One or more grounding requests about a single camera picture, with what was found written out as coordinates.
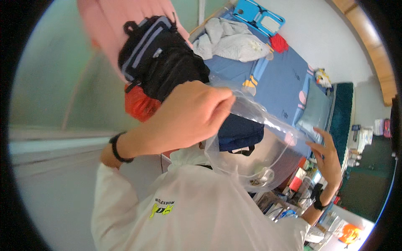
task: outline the black cable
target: black cable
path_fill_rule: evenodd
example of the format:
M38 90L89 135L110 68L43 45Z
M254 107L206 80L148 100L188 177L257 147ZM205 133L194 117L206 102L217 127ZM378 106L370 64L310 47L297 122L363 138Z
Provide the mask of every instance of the black cable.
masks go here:
M160 170L163 173L163 165L162 165L162 154L160 154Z

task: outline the black wristband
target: black wristband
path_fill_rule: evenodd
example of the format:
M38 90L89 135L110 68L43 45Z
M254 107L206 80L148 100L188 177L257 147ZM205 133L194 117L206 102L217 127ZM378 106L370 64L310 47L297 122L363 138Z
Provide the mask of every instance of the black wristband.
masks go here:
M316 194L316 201L313 204L314 208L317 209L317 210L320 210L320 211L325 210L329 206L329 204L326 205L326 206L322 206L322 203L320 201L320 196L321 196L322 191L323 191L322 189L320 189L318 191L318 193Z
M133 162L134 158L124 159L124 158L120 157L119 153L117 152L117 147L116 147L117 140L119 139L119 137L120 137L122 134L125 134L125 133L126 133L126 132L122 132L122 133L117 134L116 136L114 136L113 138L111 138L111 139L109 140L109 143L112 144L112 152L113 152L113 155L115 156L115 158L116 158L118 161L120 161L120 162L122 162L122 163L131 163L131 162Z

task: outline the crumpled white blanket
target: crumpled white blanket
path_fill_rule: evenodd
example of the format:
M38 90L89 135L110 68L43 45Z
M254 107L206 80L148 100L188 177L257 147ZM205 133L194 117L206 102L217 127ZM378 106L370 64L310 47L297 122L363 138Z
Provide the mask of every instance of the crumpled white blanket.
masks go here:
M206 33L193 43L193 51L204 60L218 55L241 62L254 61L270 53L269 47L254 36L242 22L211 18Z

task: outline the black backpack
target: black backpack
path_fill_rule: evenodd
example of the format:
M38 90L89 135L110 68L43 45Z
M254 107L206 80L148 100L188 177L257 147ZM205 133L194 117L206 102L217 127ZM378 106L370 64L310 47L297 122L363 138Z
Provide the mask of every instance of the black backpack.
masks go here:
M123 29L129 38L119 53L118 65L132 83L126 92L140 85L147 96L163 102L178 84L209 82L209 68L178 33L176 22L153 16L138 25L126 22Z

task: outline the red cloth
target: red cloth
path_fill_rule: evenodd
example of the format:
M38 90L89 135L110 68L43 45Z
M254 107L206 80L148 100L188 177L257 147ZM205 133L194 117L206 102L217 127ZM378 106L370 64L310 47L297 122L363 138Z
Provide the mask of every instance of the red cloth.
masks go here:
M272 49L274 49L278 53L282 53L289 49L286 40L278 33L275 34L275 36L271 37L269 41L271 42Z
M124 96L125 112L140 122L147 121L159 109L159 100L148 97L141 87L135 86Z

